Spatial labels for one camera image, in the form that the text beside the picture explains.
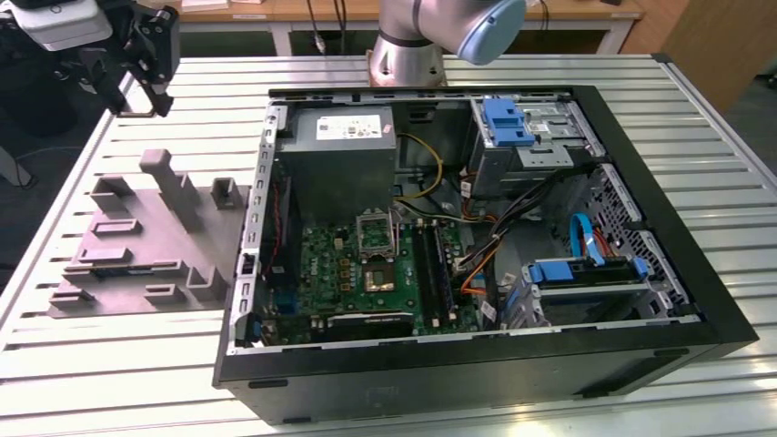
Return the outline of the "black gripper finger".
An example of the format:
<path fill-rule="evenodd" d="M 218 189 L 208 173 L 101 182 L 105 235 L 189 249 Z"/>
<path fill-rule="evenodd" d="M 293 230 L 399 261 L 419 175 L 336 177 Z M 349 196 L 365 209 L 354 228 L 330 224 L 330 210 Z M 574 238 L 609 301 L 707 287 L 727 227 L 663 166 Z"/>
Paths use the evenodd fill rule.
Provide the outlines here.
<path fill-rule="evenodd" d="M 132 10 L 130 72 L 141 84 L 153 112 L 165 117 L 173 103 L 166 89 L 181 59 L 180 16 L 169 5 L 160 9 L 134 5 Z"/>
<path fill-rule="evenodd" d="M 126 98 L 108 63 L 106 51 L 97 47 L 80 48 L 77 61 L 78 85 L 100 98 L 113 115 L 121 115 L 126 108 Z"/>

